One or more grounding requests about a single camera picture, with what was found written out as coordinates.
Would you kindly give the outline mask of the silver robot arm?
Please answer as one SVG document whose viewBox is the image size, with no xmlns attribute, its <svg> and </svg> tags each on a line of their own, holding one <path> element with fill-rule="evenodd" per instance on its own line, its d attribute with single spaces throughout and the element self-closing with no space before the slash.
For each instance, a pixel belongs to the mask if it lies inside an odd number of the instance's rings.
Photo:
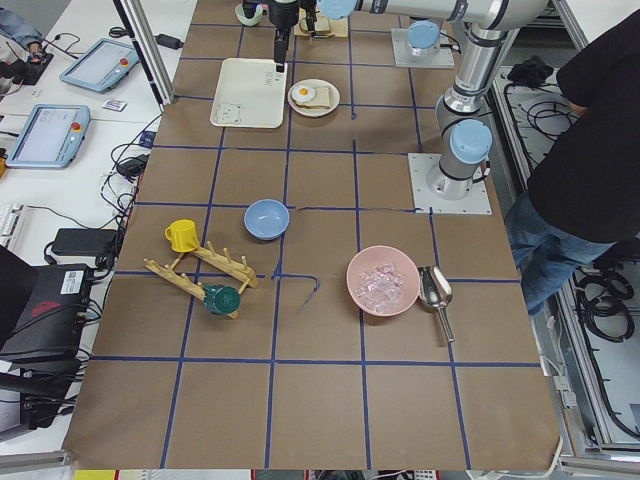
<svg viewBox="0 0 640 480">
<path fill-rule="evenodd" d="M 361 1 L 326 0 L 317 1 L 320 12 L 331 20 L 341 20 L 359 11 Z M 406 45 L 412 56 L 434 53 L 440 46 L 441 24 L 432 19 L 416 20 L 406 32 Z"/>
<path fill-rule="evenodd" d="M 545 6 L 544 1 L 312 1 L 309 9 L 319 9 L 334 20 L 365 11 L 470 24 L 453 84 L 436 106 L 443 153 L 426 174 L 426 183 L 436 195 L 458 200 L 471 188 L 473 175 L 492 144 L 490 130 L 475 118 L 483 96 L 513 36 Z"/>
</svg>

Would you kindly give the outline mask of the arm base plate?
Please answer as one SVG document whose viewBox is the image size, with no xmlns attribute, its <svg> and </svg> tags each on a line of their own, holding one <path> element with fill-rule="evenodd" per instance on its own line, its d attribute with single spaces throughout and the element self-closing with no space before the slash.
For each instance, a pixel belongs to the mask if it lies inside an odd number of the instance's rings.
<svg viewBox="0 0 640 480">
<path fill-rule="evenodd" d="M 408 154 L 414 209 L 423 214 L 491 215 L 481 165 L 475 165 L 471 178 L 453 180 L 441 172 L 440 157 L 435 153 Z"/>
<path fill-rule="evenodd" d="M 442 29 L 439 44 L 428 49 L 413 47 L 408 41 L 408 29 L 391 30 L 394 61 L 396 67 L 423 69 L 453 69 L 453 53 L 446 47 L 447 37 Z"/>
</svg>

